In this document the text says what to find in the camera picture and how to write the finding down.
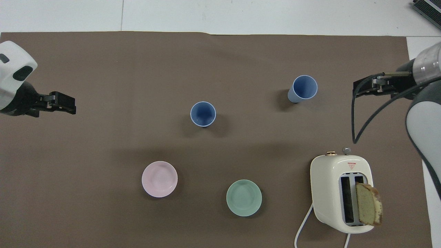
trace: red warning label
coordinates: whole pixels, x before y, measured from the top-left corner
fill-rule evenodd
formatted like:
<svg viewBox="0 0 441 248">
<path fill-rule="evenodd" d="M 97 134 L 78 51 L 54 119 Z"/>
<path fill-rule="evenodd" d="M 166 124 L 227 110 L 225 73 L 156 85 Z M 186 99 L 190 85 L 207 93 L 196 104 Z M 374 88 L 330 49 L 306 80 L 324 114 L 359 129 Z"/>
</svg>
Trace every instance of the red warning label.
<svg viewBox="0 0 441 248">
<path fill-rule="evenodd" d="M 354 166 L 355 166 L 356 164 L 357 164 L 357 163 L 349 163 L 349 162 L 348 162 L 349 168 L 351 168 L 351 169 L 353 169 Z"/>
</svg>

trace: green plate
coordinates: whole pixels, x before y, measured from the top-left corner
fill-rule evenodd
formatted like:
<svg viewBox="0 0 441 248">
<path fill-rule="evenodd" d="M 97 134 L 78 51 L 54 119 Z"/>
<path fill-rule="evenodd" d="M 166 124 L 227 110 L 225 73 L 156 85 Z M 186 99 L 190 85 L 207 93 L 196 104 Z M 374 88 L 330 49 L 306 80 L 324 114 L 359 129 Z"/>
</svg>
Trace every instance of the green plate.
<svg viewBox="0 0 441 248">
<path fill-rule="evenodd" d="M 250 180 L 242 179 L 231 184 L 227 191 L 227 204 L 231 212 L 238 216 L 250 216 L 262 204 L 262 192 Z"/>
</svg>

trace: white toaster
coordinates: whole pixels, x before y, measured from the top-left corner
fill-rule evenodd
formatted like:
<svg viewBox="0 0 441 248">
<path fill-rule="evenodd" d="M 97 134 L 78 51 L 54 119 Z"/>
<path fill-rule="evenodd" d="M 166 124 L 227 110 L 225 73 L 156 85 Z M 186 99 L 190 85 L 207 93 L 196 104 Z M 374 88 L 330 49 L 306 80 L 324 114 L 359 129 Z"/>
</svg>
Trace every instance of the white toaster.
<svg viewBox="0 0 441 248">
<path fill-rule="evenodd" d="M 343 233 L 364 233 L 374 227 L 359 221 L 355 183 L 374 186 L 367 161 L 327 152 L 311 162 L 311 193 L 317 219 Z"/>
</svg>

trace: blue cup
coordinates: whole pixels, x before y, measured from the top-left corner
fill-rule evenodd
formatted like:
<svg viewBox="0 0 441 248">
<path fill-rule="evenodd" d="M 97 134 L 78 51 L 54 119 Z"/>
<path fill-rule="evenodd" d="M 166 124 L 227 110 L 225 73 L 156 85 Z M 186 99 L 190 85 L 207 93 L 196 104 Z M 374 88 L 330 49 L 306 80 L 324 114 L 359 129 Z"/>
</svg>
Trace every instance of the blue cup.
<svg viewBox="0 0 441 248">
<path fill-rule="evenodd" d="M 191 107 L 190 118 L 197 126 L 208 127 L 216 119 L 216 109 L 211 103 L 200 101 Z"/>
<path fill-rule="evenodd" d="M 288 99 L 293 103 L 313 98 L 317 94 L 318 86 L 315 79 L 308 75 L 298 76 L 289 88 Z"/>
</svg>

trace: plate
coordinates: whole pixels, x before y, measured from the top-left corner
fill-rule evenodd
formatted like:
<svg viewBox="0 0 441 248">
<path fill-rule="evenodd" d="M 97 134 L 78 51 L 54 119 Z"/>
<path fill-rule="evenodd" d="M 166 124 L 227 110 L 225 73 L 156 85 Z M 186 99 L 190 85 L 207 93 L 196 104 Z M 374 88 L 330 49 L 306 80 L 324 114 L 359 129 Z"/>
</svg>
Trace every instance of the plate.
<svg viewBox="0 0 441 248">
<path fill-rule="evenodd" d="M 262 204 L 262 192 L 252 181 L 242 179 L 231 184 L 227 191 L 227 204 L 238 216 L 250 216 Z"/>
<path fill-rule="evenodd" d="M 164 197 L 170 195 L 178 184 L 178 173 L 175 168 L 164 161 L 149 164 L 142 173 L 142 186 L 151 196 Z"/>
</svg>

